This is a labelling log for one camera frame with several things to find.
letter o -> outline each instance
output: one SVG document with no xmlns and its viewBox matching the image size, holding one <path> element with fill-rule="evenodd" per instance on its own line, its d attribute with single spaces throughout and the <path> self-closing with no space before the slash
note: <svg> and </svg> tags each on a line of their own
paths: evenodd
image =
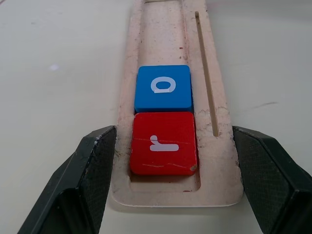
<svg viewBox="0 0 312 234">
<path fill-rule="evenodd" d="M 170 87 L 168 89 L 158 89 L 156 85 L 159 82 L 168 82 L 170 83 Z M 155 94 L 171 93 L 173 90 L 176 89 L 176 82 L 171 77 L 157 77 L 152 80 L 151 89 Z"/>
</svg>

white table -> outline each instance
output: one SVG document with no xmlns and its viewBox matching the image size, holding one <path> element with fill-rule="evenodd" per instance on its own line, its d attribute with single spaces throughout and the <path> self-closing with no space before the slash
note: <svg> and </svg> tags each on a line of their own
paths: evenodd
<svg viewBox="0 0 312 234">
<path fill-rule="evenodd" d="M 311 174 L 312 2 L 209 2 L 233 125 L 275 137 Z M 0 233 L 19 230 L 84 135 L 117 123 L 131 4 L 0 5 Z M 262 232 L 244 197 L 202 209 L 129 209 L 109 199 L 100 233 Z"/>
</svg>

wooden tray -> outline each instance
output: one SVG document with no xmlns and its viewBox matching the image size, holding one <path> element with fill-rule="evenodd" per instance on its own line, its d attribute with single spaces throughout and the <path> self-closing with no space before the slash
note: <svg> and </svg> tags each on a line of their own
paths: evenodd
<svg viewBox="0 0 312 234">
<path fill-rule="evenodd" d="M 193 176 L 137 176 L 129 157 L 138 68 L 191 69 L 199 170 Z M 113 199 L 137 207 L 215 207 L 243 194 L 229 111 L 205 0 L 136 0 L 130 20 L 112 173 Z"/>
</svg>

letter block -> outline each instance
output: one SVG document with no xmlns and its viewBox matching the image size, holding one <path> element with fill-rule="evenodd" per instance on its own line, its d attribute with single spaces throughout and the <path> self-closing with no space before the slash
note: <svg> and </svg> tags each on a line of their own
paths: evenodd
<svg viewBox="0 0 312 234">
<path fill-rule="evenodd" d="M 142 66 L 136 81 L 135 110 L 192 110 L 191 74 L 187 65 Z"/>
<path fill-rule="evenodd" d="M 138 175 L 192 175 L 197 169 L 191 112 L 135 115 L 130 169 Z"/>
</svg>

scratch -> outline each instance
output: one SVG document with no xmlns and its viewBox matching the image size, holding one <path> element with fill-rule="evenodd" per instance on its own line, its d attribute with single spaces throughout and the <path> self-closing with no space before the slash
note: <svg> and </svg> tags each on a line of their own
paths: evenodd
<svg viewBox="0 0 312 234">
<path fill-rule="evenodd" d="M 258 109 L 260 107 L 264 107 L 264 106 L 268 106 L 268 105 L 274 105 L 274 104 L 278 104 L 278 102 L 277 101 L 266 102 L 266 103 L 263 103 L 261 105 L 253 106 L 251 108 L 248 108 L 248 109 L 246 109 L 246 111 L 250 111 L 250 110 Z"/>
<path fill-rule="evenodd" d="M 186 168 L 186 167 L 183 167 L 183 166 L 180 166 L 180 165 L 176 165 L 176 164 L 174 164 L 174 163 L 167 163 L 167 165 L 173 165 L 173 166 L 176 166 L 176 167 Z"/>
<path fill-rule="evenodd" d="M 155 165 L 149 165 L 149 164 L 142 164 L 143 166 L 149 166 L 149 167 L 164 167 L 164 166 L 155 166 Z"/>
<path fill-rule="evenodd" d="M 151 139 L 143 139 L 143 138 L 133 138 L 133 140 L 145 140 L 145 141 L 151 141 Z M 159 140 L 159 143 L 179 143 L 179 144 L 190 144 L 188 142 L 181 142 L 181 141 L 174 141 L 174 140 Z"/>
<path fill-rule="evenodd" d="M 252 111 L 252 110 L 264 107 L 264 106 L 275 105 L 275 104 L 278 104 L 278 102 L 277 101 L 270 101 L 270 102 L 263 103 L 261 105 L 257 105 L 257 106 L 253 106 L 251 108 L 241 110 L 240 112 L 248 112 L 248 111 Z"/>
</svg>

